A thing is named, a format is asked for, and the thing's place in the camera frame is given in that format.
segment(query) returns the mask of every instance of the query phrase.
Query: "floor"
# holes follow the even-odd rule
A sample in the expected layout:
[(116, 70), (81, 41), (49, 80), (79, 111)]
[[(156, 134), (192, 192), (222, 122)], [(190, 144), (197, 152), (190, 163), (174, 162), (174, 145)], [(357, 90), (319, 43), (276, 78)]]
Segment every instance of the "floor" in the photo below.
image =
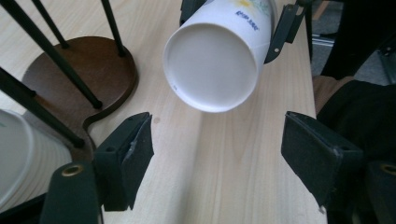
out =
[[(315, 0), (312, 6), (312, 14), (314, 15), (318, 6), (322, 3), (320, 0)], [(312, 20), (312, 33), (319, 34), (332, 34), (338, 29), (338, 24), (341, 18), (341, 11), (343, 3), (329, 1), (329, 5), (321, 14), (317, 21)], [(312, 58), (312, 74), (318, 75), (321, 72), (326, 60), (332, 50), (332, 47), (322, 46), (319, 44), (313, 45), (313, 58)], [(361, 69), (356, 74), (357, 80), (363, 80), (379, 85), (390, 84), (389, 78), (382, 66), (380, 55), (374, 52), (373, 55), (365, 62)]]

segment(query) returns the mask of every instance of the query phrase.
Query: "cup rim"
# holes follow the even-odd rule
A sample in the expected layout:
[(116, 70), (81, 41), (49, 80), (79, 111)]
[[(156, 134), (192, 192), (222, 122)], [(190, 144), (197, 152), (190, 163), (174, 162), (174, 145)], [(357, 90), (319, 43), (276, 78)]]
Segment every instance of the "cup rim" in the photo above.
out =
[[(23, 133), (25, 134), (27, 138), (28, 143), (33, 143), (35, 141), (33, 137), (33, 131), (32, 127), (30, 124), (22, 118), (22, 116), (14, 111), (11, 110), (0, 110), (0, 113), (15, 119), (17, 122), (21, 123)], [(26, 158), (25, 158), (25, 163), (23, 164), (23, 168), (19, 175), (14, 179), (14, 183), (12, 183), (8, 190), (2, 194), (2, 197), (0, 198), (0, 210), (3, 210), (3, 206), (8, 204), (8, 201), (15, 195), (15, 192), (21, 187), (21, 184), (23, 183), (24, 178), (30, 173), (30, 168), (33, 163), (34, 159), (34, 144), (28, 144), (27, 149), (26, 149)]]
[[(249, 90), (244, 94), (244, 96), (239, 99), (239, 101), (235, 102), (234, 104), (227, 105), (227, 106), (216, 106), (216, 108), (214, 108), (213, 106), (205, 106), (204, 104), (196, 103), (196, 101), (192, 100), (190, 97), (187, 97), (184, 94), (180, 94), (179, 91), (175, 90), (175, 87), (172, 86), (172, 83), (171, 83), (172, 82), (172, 80), (171, 80), (171, 76), (172, 75), (169, 74), (170, 68), (169, 68), (169, 60), (168, 60), (168, 57), (167, 57), (167, 55), (169, 54), (169, 50), (171, 48), (172, 42), (175, 41), (175, 36), (180, 35), (183, 32), (186, 32), (186, 30), (188, 30), (188, 29), (194, 29), (196, 26), (212, 26), (212, 27), (220, 28), (221, 30), (232, 34), (235, 39), (237, 39), (238, 41), (240, 41), (243, 44), (244, 48), (251, 49), (248, 46), (247, 42), (244, 39), (242, 39), (237, 33), (233, 32), (232, 30), (227, 29), (226, 27), (224, 27), (222, 25), (219, 25), (219, 24), (216, 24), (216, 23), (211, 23), (211, 22), (197, 22), (197, 23), (194, 23), (194, 24), (190, 24), (188, 26), (184, 26), (184, 27), (182, 26), (176, 32), (174, 32), (171, 35), (171, 37), (166, 42), (165, 49), (163, 51), (163, 71), (164, 71), (165, 77), (166, 77), (166, 79), (168, 81), (168, 84), (171, 86), (172, 91), (183, 102), (185, 102), (187, 105), (190, 105), (190, 106), (192, 106), (192, 107), (194, 107), (194, 108), (196, 108), (198, 110), (201, 110), (201, 111), (204, 111), (204, 112), (209, 112), (209, 113), (220, 113), (220, 112), (226, 112), (226, 111), (229, 111), (229, 110), (231, 110), (233, 108), (236, 108), (237, 106), (239, 106), (242, 103), (244, 103), (246, 101), (246, 99), (249, 97), (249, 95), (254, 92), (257, 83), (254, 83), (249, 88)], [(254, 62), (254, 70), (255, 70), (254, 74), (255, 74), (256, 78), (259, 78), (259, 76), (260, 76), (260, 74), (259, 74), (259, 72), (260, 72), (260, 67), (259, 67), (260, 64), (258, 64), (256, 62), (256, 59), (255, 59), (253, 53), (250, 50), (248, 50), (248, 54), (249, 54), (249, 57), (251, 57), (252, 61)]]

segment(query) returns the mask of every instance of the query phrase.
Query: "brass grommet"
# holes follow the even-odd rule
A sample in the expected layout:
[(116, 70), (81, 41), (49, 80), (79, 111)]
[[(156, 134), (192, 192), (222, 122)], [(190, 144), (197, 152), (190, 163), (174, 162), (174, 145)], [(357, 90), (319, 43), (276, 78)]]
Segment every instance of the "brass grommet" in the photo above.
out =
[(73, 176), (78, 175), (84, 170), (84, 167), (80, 164), (71, 165), (64, 170), (62, 170), (62, 176)]

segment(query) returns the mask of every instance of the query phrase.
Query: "logo on cup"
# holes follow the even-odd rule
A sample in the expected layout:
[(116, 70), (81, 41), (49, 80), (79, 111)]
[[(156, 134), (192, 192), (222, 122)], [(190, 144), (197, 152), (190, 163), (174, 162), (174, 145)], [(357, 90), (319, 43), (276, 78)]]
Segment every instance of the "logo on cup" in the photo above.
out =
[(237, 6), (245, 7), (249, 12), (254, 13), (255, 10), (259, 10), (260, 13), (269, 16), (269, 6), (267, 1), (263, 0), (232, 0)]

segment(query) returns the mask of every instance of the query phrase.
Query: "wood grain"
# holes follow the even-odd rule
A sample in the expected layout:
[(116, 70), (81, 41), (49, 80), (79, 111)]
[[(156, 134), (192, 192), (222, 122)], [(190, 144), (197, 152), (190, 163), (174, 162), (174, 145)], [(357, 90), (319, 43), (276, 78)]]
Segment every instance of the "wood grain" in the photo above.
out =
[(55, 49), (77, 72), (78, 76), (102, 102), (93, 108), (58, 66), (42, 53), (27, 68), (22, 83), (36, 90), (34, 98), (56, 119), (84, 140), (83, 147), (74, 147), (45, 122), (26, 111), (23, 117), (45, 133), (61, 139), (70, 148), (73, 161), (91, 161), (96, 145), (87, 133), (88, 127), (119, 108), (137, 86), (134, 58), (128, 50), (120, 57), (114, 40), (99, 36), (84, 36), (67, 40), (69, 48)]
[[(19, 2), (43, 23), (28, 1)], [(291, 1), (276, 3), (280, 11)], [(111, 38), (99, 1), (43, 4), (66, 39)], [(153, 115), (155, 155), (134, 210), (105, 213), (105, 223), (326, 223), (280, 154), (286, 111), (315, 116), (304, 25), (294, 43), (264, 66), (257, 89), (245, 103), (227, 113), (207, 114), (182, 103), (163, 74), (163, 48), (178, 27), (181, 1), (111, 4), (123, 44), (134, 55), (139, 84), (133, 97), (91, 125), (89, 133), (98, 145), (124, 119), (148, 111)], [(40, 50), (2, 9), (0, 27), (0, 65), (21, 78)], [(50, 34), (45, 25), (40, 28)], [(2, 108), (15, 108), (1, 99)]]

